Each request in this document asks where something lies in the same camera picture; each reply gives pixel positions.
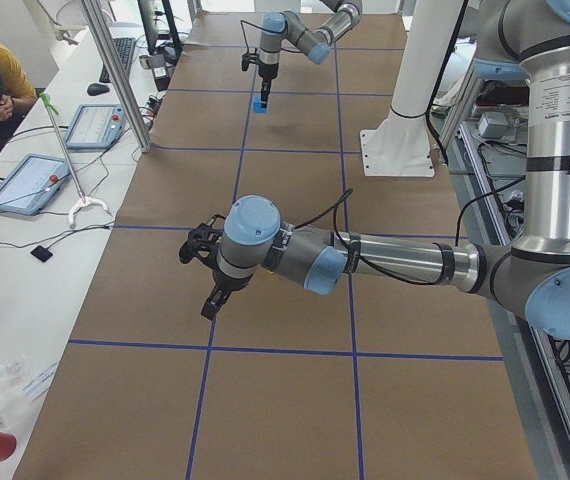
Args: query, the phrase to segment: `computer mouse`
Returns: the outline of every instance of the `computer mouse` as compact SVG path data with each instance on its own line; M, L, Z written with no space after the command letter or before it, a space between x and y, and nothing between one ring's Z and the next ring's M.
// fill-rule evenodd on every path
M90 83L89 87L87 87L87 94L91 95L92 97L107 92L109 92L109 87L107 85L103 85L102 83Z

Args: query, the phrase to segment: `yellow shirt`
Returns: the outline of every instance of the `yellow shirt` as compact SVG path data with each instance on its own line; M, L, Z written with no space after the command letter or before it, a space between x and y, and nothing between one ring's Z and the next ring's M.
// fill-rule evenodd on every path
M36 97L34 87L27 79L21 64L7 47L0 44L0 74L5 93L12 97Z

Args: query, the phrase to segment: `white table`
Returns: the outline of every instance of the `white table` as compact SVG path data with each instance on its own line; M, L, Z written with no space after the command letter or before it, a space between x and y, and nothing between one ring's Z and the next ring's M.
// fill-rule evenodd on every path
M142 31L135 28L113 29L114 37L139 38ZM135 52L130 83L140 106L156 92L151 72L140 67ZM56 75L47 93L59 110L58 122L68 125L76 108L87 103L120 103L112 87L107 94L90 97L87 86L98 81L102 61L90 34L76 48ZM32 109L18 131L50 125L41 101ZM140 149L131 131L103 157L90 162L98 153L72 153L81 184L89 194L103 178L109 176L93 196L104 200L114 215L120 205L136 168ZM26 133L12 140L0 154L0 177L5 177L28 153L40 153L62 158L62 152L52 129ZM78 199L74 184L69 181L45 208L50 212L69 212ZM76 214L76 229L109 223L113 216L100 207L82 209ZM69 228L67 215L37 215L23 217L0 214L0 241L25 244L59 234ZM41 263L28 248L0 246L0 365L24 362L26 375L17 382L22 386L57 362L65 348L90 282L109 238L108 230L80 232L52 248L54 256ZM42 242L49 245L52 241ZM45 395L29 403L18 388L0 388L0 431L16 436L14 454L0 462L0 479L12 478L41 409Z

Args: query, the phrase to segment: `robotic arm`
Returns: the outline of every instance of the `robotic arm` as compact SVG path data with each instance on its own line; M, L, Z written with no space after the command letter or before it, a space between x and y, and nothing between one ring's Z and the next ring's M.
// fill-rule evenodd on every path
M485 1L483 14L489 26L479 32L477 56L511 58L531 79L523 234L505 247L459 248L294 228L269 200L244 197L222 230L214 220L201 224L181 248L183 263L197 257L213 271L204 316L213 319L263 266L320 294L331 292L343 273L455 285L570 339L570 0Z
M286 11L267 13L263 17L259 51L247 52L241 60L245 72L250 64L258 65L262 78L259 112L265 112L272 87L272 80L278 76L278 64L283 40L304 53L312 62L320 65L325 61L334 45L343 35L356 26L361 18L361 0L321 0L334 15L315 30L310 30L298 14Z

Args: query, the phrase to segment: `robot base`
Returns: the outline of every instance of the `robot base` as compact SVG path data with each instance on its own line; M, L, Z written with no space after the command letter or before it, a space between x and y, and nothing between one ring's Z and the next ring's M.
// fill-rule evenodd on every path
M361 130L366 176L433 177L430 146L422 119L404 120L405 128L390 128L389 119L377 130Z

